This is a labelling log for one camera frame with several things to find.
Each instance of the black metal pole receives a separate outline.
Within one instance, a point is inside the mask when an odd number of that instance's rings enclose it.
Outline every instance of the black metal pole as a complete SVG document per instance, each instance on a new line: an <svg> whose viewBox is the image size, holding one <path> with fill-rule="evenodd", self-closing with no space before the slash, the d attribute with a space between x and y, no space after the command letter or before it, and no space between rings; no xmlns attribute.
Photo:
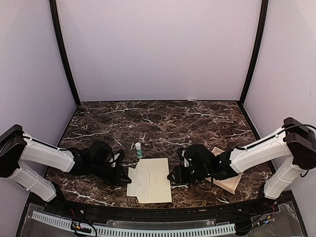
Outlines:
<svg viewBox="0 0 316 237"><path fill-rule="evenodd" d="M239 104L241 106L243 106L243 104L246 100L246 96L247 96L247 93L248 93L248 90L250 87L253 72L254 72L255 67L256 67L256 63L257 63L257 59L258 59L258 55L259 55L259 50L260 50L260 45L261 45L261 41L262 41L263 30L264 30L265 22L266 22L268 2L269 2L269 0L262 0L262 2L261 2L261 10L260 10L256 40L255 40L255 44L253 46L253 51L252 51L252 55L251 55L251 60L250 60L246 80L245 80L245 83L243 85L242 93L241 93L241 96L239 99Z"/></svg>
<svg viewBox="0 0 316 237"><path fill-rule="evenodd" d="M61 57L61 60L63 62L63 65L64 65L64 70L66 73L66 77L68 80L68 84L69 84L71 93L73 95L73 98L75 100L76 105L78 106L78 105L80 105L81 102L80 102L79 95L78 95L78 92L76 89L73 75L72 75L71 70L70 70L68 57L66 54L65 44L64 44L62 33L61 33L60 22L59 22L59 18L58 18L58 10L57 10L56 0L49 0L49 4L50 4L51 17L53 19L53 25L54 25L54 29L55 29L55 35L56 35L56 39L57 39L60 57Z"/></svg>

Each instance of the black cable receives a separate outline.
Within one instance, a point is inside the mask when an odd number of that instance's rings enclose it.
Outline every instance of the black cable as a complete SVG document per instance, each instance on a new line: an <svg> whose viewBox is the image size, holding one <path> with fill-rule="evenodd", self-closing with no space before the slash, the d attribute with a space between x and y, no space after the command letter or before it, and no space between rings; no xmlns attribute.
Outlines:
<svg viewBox="0 0 316 237"><path fill-rule="evenodd" d="M242 212L242 213L245 213L247 215L252 215L252 216L256 216L260 213L260 211L256 212L256 213L250 213L250 212L246 212L246 211L243 211L243 210L238 210L239 212Z"/></svg>
<svg viewBox="0 0 316 237"><path fill-rule="evenodd" d="M261 141L261 142L258 142L258 143L256 143L256 144L253 144L253 145L249 146L249 147L246 147L245 150L254 148L255 146L257 146L257 145L259 145L259 144L261 144L261 143L264 143L264 142L266 142L266 141L269 141L270 139L274 138L276 135L280 135L281 133L283 133L283 132L285 132L285 131L287 131L287 130L289 130L289 129L292 129L292 128L295 128L295 127L303 127L303 126L305 126L305 127L311 127L311 128L313 128L314 130L316 130L316 127L313 126L313 125L310 125L310 124L297 124L297 125L293 125L293 126L290 126L290 127L287 127L287 128L285 128L285 129L281 130L281 131L278 132L277 134L275 134L275 135L273 135L273 136L271 136L271 137L268 137L268 138L266 138L265 140L263 140L263 141Z"/></svg>
<svg viewBox="0 0 316 237"><path fill-rule="evenodd" d="M86 181L86 180L81 180L87 184L100 184L100 183L104 183L103 180L98 180L98 181L95 181L95 182L91 182L91 181Z"/></svg>
<svg viewBox="0 0 316 237"><path fill-rule="evenodd" d="M241 150L241 151L246 150L246 148L245 148L245 147L238 147L238 146L236 146L235 148L236 148L237 150Z"/></svg>
<svg viewBox="0 0 316 237"><path fill-rule="evenodd" d="M257 228L257 227L259 227L259 226L256 225L256 226L252 227L251 229L243 230L243 231L239 231L239 232L248 232L248 231L251 231L251 230L253 230L253 229Z"/></svg>
<svg viewBox="0 0 316 237"><path fill-rule="evenodd" d="M256 218L253 222L251 222L249 225L246 225L246 226L244 226L244 227L242 227L242 228L240 228L240 229L237 229L236 231L241 231L241 230L246 229L247 227L253 225L253 224L254 224L255 222L257 222L261 217L263 217L265 214L266 214L266 213L262 214L261 216L259 216L258 218Z"/></svg>
<svg viewBox="0 0 316 237"><path fill-rule="evenodd" d="M81 228L81 225L80 225L80 224L81 224L81 223L78 223L78 225L76 225L76 224L72 221L72 225L73 225L73 229L72 229L72 230L75 232L75 233L73 233L73 235L75 235L75 236L77 236L77 237L88 237L91 232L90 232L90 233L87 233L87 234L81 234L81 233L78 232L78 231L83 232L82 230L77 229L77 226Z"/></svg>
<svg viewBox="0 0 316 237"><path fill-rule="evenodd" d="M66 215L61 214L61 213L59 213L58 211L56 211L52 206L47 205L47 204L46 204L46 206L48 206L48 207L49 207L52 211L54 211L57 215L60 215L60 216L62 216L62 217L66 217L66 218L70 218L72 222L73 222L74 220L76 220L76 221L79 222L79 224L82 223L82 222L88 224L88 225L94 230L94 233L95 233L95 236L94 236L94 237L98 237L97 229L96 229L89 221L86 221L86 220L84 220L84 219L80 219L80 218L77 218L77 217L66 216Z"/></svg>
<svg viewBox="0 0 316 237"><path fill-rule="evenodd" d="M271 206L270 208L273 209L273 213L272 213L272 215L270 215L270 217L272 217L272 216L274 215L274 213L275 213L275 208L274 208L273 206ZM240 228L240 229L237 229L236 231L241 231L241 230L243 230L243 229L245 229L245 228L247 228L247 227L253 225L253 224L256 223L258 220L260 220L260 218L262 218L264 215L266 215L269 211L270 211L270 209L269 209L268 211L265 211L261 216L259 216L258 218L256 218L256 219L255 219L253 222L251 222L250 224L248 224L248 225L246 225L246 226L244 226L244 227L242 227L242 228Z"/></svg>
<svg viewBox="0 0 316 237"><path fill-rule="evenodd" d="M38 143L40 143L40 144L42 144L42 145L48 146L48 147L50 147L50 148L54 148L54 149L56 149L56 150L60 150L60 151L67 151L67 150L68 150L68 149L65 149L65 148L59 148L59 147L53 146L53 145L51 145L51 144L47 144L47 143L45 143L45 142L39 141L39 140L34 139L34 138L31 138L31 137L23 136L23 138L26 138L26 139L28 139L28 140L32 140L32 141L34 141L34 142L38 142Z"/></svg>
<svg viewBox="0 0 316 237"><path fill-rule="evenodd" d="M302 177L302 178L304 178L307 174L308 174L308 172L309 172L310 170L308 169L308 170L306 170L306 173L305 174L300 174L300 176Z"/></svg>
<svg viewBox="0 0 316 237"><path fill-rule="evenodd" d="M198 183L197 183L197 186L198 186L200 189L203 189L204 191L211 191L212 188L214 187L214 178L211 177L211 187L210 187L209 189L206 189L206 188L201 187Z"/></svg>

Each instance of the wooden block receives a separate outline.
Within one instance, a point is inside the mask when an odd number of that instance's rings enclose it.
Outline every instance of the wooden block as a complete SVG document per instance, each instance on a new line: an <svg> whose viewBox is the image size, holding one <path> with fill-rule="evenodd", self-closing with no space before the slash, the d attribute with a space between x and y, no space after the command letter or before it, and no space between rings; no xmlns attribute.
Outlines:
<svg viewBox="0 0 316 237"><path fill-rule="evenodd" d="M218 147L214 147L212 152L214 155L218 156L224 151L219 149ZM240 173L238 176L230 178L230 179L225 179L225 180L215 180L214 179L214 184L221 187L222 189L227 190L228 192L230 192L232 194L235 194L235 190L240 182L241 177L242 177L242 173Z"/></svg>

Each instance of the black frame edge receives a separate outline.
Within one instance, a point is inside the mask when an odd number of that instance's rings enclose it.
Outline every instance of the black frame edge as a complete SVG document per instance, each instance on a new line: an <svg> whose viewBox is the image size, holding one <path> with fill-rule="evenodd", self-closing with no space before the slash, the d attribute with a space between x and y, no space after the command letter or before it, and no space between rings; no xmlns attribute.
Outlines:
<svg viewBox="0 0 316 237"><path fill-rule="evenodd" d="M250 129L251 129L253 135L255 136L255 138L256 138L257 140L260 140L261 137L260 137L260 135L259 135L259 133L258 133L256 127L255 127L255 125L254 125L253 122L251 121L251 119L250 119L250 117L249 117L247 111L245 110L245 108L243 107L243 105L242 105L241 103L238 103L238 106L239 106L239 108L240 108L240 110L241 110L243 116L245 117L247 123L249 124L249 127L250 127ZM276 168L275 168L275 166L274 166L274 164L273 164L273 162L272 162L271 160L268 161L268 165L269 165L269 167L270 167L270 170L271 170L272 174L275 174L275 173L276 173Z"/></svg>
<svg viewBox="0 0 316 237"><path fill-rule="evenodd" d="M298 221L299 221L299 223L300 223L301 230L302 230L302 232L303 232L303 235L304 235L305 237L307 237L308 234L307 234L307 230L306 230L306 227L305 227L305 224L304 224L304 221L303 221L302 214L301 214L301 212L300 212L300 209L298 208L298 205L297 205L297 202L296 202L296 200L295 200L295 197L294 197L293 199L294 199L294 200L292 201L292 203L293 203L293 206L294 206L296 215L297 215L297 219L298 219Z"/></svg>
<svg viewBox="0 0 316 237"><path fill-rule="evenodd" d="M68 57L66 54L65 44L64 44L64 40L63 40L63 36L61 33L61 28L60 28L56 0L49 0L49 5L50 5L50 12L51 12L52 20L53 20L53 25L54 25L54 30L55 30L55 35L56 35L57 44L58 44L58 48L59 48L60 57L61 57L61 60L63 62L64 70L66 73L66 77L67 77L67 81L68 81L71 93L73 95L73 98L74 98L76 105L78 106L78 105L80 105L81 101L79 99L79 95L78 95L78 92L76 89L75 81L74 81L73 75L71 73Z"/></svg>
<svg viewBox="0 0 316 237"><path fill-rule="evenodd" d="M30 204L30 202L29 202L29 198L28 198L27 201L26 201L26 204L24 206L24 209L23 209L23 212L22 212L22 215L21 215L21 219L20 219L20 222L19 222L19 225L18 225L18 229L17 229L16 234L15 234L15 237L20 237L21 236L22 228L23 228L23 225L24 225L24 222L25 222L26 213L29 210L29 204Z"/></svg>
<svg viewBox="0 0 316 237"><path fill-rule="evenodd" d="M101 101L81 101L81 103L103 103L103 102L141 102L141 101L181 101L181 102L200 102L200 101L219 101L219 102L236 102L238 103L238 100L101 100Z"/></svg>
<svg viewBox="0 0 316 237"><path fill-rule="evenodd" d="M255 71L255 67L256 67L259 51L260 51L262 36L263 36L263 30L265 27L265 22L266 22L266 17L267 17L268 2L269 2L269 0L262 0L262 2L261 2L261 9L260 9L260 16L259 16L259 23L258 23L255 44L253 46L253 51L252 51L252 55L251 55L251 60L250 60L246 80L245 80L245 83L243 85L243 89L242 89L241 96L239 99L239 103L241 105L243 105L245 100L246 100L246 97L247 97L247 94L248 94L248 91L250 88L252 76L253 76L253 73Z"/></svg>
<svg viewBox="0 0 316 237"><path fill-rule="evenodd" d="M73 117L75 116L75 114L76 114L78 108L79 108L79 106L76 107L75 111L73 112L73 115L71 115L71 117L70 117L70 119L69 119L69 121L68 121L68 123L67 123L67 125L66 125L66 127L65 127L65 129L64 129L64 131L63 131L63 133L62 133L62 135L60 136L60 139L59 139L59 141L58 141L58 143L57 143L57 147L59 147L61 141L63 140L63 137L64 137L64 135L65 135L65 133L66 133L68 127L69 127L69 124L70 124L71 121L73 120ZM44 175L43 175L43 178L46 177L48 168L49 168L49 166L46 168L45 173L44 173Z"/></svg>

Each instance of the white paper sheet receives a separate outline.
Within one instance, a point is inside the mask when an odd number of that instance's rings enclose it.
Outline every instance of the white paper sheet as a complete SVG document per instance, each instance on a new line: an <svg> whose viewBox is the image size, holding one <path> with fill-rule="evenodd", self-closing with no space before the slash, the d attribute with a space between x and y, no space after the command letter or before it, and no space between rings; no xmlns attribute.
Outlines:
<svg viewBox="0 0 316 237"><path fill-rule="evenodd" d="M149 169L133 169L128 168L128 177L132 180L131 184L127 184L126 195L129 197L148 197L149 194Z"/></svg>
<svg viewBox="0 0 316 237"><path fill-rule="evenodd" d="M148 197L138 196L139 203L172 202L167 158L140 159L136 169L139 172L149 170L150 177Z"/></svg>

